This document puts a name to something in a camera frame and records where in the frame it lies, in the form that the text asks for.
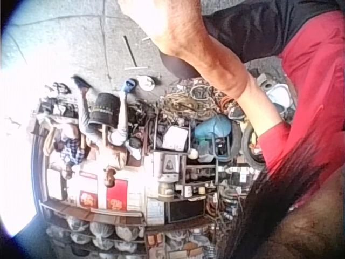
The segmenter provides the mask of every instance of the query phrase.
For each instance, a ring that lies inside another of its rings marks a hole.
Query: metal rod
[[[134,59],[132,50],[130,49],[130,46],[129,46],[129,43],[128,43],[128,39],[127,39],[126,35],[123,35],[123,36],[122,36],[122,39],[123,39],[123,42],[124,42],[125,45],[126,45],[126,49],[127,49],[127,51],[128,51],[128,54],[130,55],[130,58],[132,59],[133,65],[134,65],[135,67],[138,67],[137,64],[136,64],[136,62],[135,62],[135,59]]]
[[[133,70],[133,69],[148,69],[148,66],[134,66],[134,67],[125,67],[125,70]]]
[[[149,40],[149,39],[151,39],[151,38],[150,37],[145,37],[145,38],[141,39],[141,41],[144,42],[144,41]]]

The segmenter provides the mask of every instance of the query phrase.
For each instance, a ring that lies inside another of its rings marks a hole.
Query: paper
[[[147,198],[146,216],[148,226],[164,225],[164,202]]]
[[[183,152],[187,136],[187,129],[171,126],[163,137],[162,148]]]

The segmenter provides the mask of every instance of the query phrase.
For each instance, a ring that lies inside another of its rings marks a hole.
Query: shoe
[[[82,88],[87,88],[90,89],[92,88],[92,86],[90,84],[88,84],[87,82],[85,82],[84,79],[82,79],[79,76],[72,76],[71,79],[74,81],[74,83],[77,85],[78,89],[82,89]]]
[[[134,79],[127,79],[126,82],[123,84],[121,91],[125,93],[130,93],[136,87],[136,80]]]

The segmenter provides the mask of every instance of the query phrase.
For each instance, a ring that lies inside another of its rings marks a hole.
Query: plastic bag
[[[174,240],[170,238],[166,238],[165,242],[167,246],[170,248],[170,251],[177,251],[181,250],[183,246],[186,244],[187,239],[182,239],[182,240]]]
[[[68,232],[60,227],[57,226],[50,226],[47,228],[46,233],[51,238],[66,238],[68,237]]]
[[[140,255],[119,255],[118,259],[144,259],[144,257]]]
[[[138,244],[137,243],[129,243],[129,242],[118,242],[115,241],[115,248],[119,251],[127,251],[130,253],[133,253],[137,248],[138,248]]]
[[[119,238],[121,238],[127,242],[136,240],[138,238],[138,234],[139,234],[139,228],[138,227],[116,226],[115,230],[116,230],[116,234],[119,236]]]
[[[144,231],[145,231],[145,229],[143,227],[139,227],[138,237],[144,238]]]
[[[189,237],[189,241],[197,244],[200,247],[209,246],[211,244],[210,240],[207,237],[201,235],[191,235]]]
[[[102,250],[109,250],[114,245],[114,241],[111,240],[102,240],[100,238],[93,238],[92,242],[95,246]]]
[[[71,233],[71,239],[77,244],[87,244],[91,241],[91,237],[80,235],[75,232]]]
[[[107,238],[114,233],[114,226],[108,225],[108,224],[102,224],[99,222],[91,222],[90,231],[98,239]]]
[[[67,222],[70,229],[74,232],[83,232],[90,226],[89,222],[72,216],[67,217]]]
[[[107,253],[98,253],[98,256],[102,259],[119,259],[118,255],[107,254]]]
[[[187,238],[187,231],[167,232],[165,235],[170,239],[181,241]]]

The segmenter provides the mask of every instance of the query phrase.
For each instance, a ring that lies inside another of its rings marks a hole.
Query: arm
[[[211,85],[237,99],[258,135],[282,121],[240,59],[208,35],[200,0],[119,0],[165,54],[185,60]],[[142,12],[149,9],[150,19]]]
[[[214,38],[205,37],[199,45],[176,51],[175,55],[195,67],[211,85],[236,98],[258,136],[282,122],[239,58]]]

